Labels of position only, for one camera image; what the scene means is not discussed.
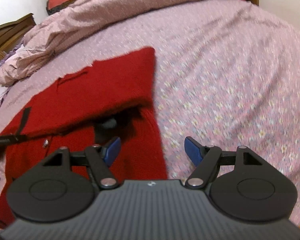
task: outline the pink bed sheet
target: pink bed sheet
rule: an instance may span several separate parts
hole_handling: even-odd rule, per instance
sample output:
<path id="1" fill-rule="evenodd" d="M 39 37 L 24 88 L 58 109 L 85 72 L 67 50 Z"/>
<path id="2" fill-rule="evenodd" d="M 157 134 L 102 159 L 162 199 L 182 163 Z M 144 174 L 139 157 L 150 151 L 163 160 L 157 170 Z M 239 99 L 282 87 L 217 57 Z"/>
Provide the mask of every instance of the pink bed sheet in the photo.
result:
<path id="1" fill-rule="evenodd" d="M 224 150 L 247 145 L 296 185 L 290 219 L 300 224 L 300 32 L 241 0 L 148 12 L 80 41 L 11 88 L 0 132 L 58 77 L 142 46 L 156 50 L 154 101 L 169 178 L 193 170 L 185 136 Z"/>

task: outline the ridged gray surface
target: ridged gray surface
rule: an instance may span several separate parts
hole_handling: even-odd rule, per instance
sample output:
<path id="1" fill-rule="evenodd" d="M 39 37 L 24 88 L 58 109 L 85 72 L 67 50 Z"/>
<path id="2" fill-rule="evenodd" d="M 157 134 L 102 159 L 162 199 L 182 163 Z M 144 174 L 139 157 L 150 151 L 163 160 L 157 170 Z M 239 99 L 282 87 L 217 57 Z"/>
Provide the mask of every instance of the ridged gray surface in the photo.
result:
<path id="1" fill-rule="evenodd" d="M 179 180 L 125 181 L 102 191 L 85 212 L 68 221 L 35 224 L 17 220 L 1 233 L 6 240 L 299 240 L 288 220 L 253 225 L 221 214 L 202 191 Z"/>

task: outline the white logo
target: white logo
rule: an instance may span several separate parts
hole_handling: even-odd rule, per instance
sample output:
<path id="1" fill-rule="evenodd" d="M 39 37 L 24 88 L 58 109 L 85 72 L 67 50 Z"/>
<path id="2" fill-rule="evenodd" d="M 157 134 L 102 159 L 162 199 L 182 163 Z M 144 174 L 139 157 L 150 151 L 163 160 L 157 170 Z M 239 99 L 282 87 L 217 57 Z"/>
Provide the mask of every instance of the white logo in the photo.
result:
<path id="1" fill-rule="evenodd" d="M 153 187 L 155 185 L 156 185 L 156 183 L 154 181 L 148 182 L 148 186 L 150 186 L 150 187 Z"/>

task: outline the robotic arm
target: robotic arm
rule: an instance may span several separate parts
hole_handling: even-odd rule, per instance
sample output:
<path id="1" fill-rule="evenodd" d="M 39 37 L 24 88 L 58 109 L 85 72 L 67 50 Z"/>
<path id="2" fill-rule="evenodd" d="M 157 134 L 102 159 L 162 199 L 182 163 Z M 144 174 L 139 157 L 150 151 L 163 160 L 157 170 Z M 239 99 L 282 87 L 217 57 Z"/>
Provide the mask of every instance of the robotic arm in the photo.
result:
<path id="1" fill-rule="evenodd" d="M 7 191 L 16 221 L 0 240 L 300 240 L 289 221 L 293 183 L 246 146 L 235 152 L 185 139 L 196 166 L 180 180 L 125 180 L 108 167 L 120 139 L 69 152 L 61 147 L 16 179 Z M 234 170 L 218 177 L 221 165 Z M 85 166 L 90 181 L 73 173 Z"/>

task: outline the red sweater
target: red sweater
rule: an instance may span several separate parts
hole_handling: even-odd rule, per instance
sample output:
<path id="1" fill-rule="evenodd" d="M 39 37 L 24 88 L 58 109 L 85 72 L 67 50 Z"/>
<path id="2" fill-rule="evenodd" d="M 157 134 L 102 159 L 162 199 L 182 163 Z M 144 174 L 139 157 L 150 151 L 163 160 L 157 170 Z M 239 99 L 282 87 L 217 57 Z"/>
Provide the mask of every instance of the red sweater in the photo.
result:
<path id="1" fill-rule="evenodd" d="M 12 178 L 18 178 L 61 146 L 70 151 L 84 150 L 94 143 L 93 119 L 126 109 L 131 122 L 116 134 L 122 139 L 122 149 L 110 170 L 120 181 L 166 179 L 152 101 L 154 66 L 154 49 L 143 48 L 95 61 L 92 67 L 59 78 L 31 99 L 24 107 L 31 107 L 31 111 L 21 132 L 31 140 L 5 149 L 7 183 L 0 196 L 0 220 L 7 224 L 14 221 L 6 201 Z M 22 114 L 23 109 L 0 135 L 15 134 Z M 44 148 L 46 139 L 49 144 Z M 84 167 L 73 167 L 73 171 L 88 178 Z"/>

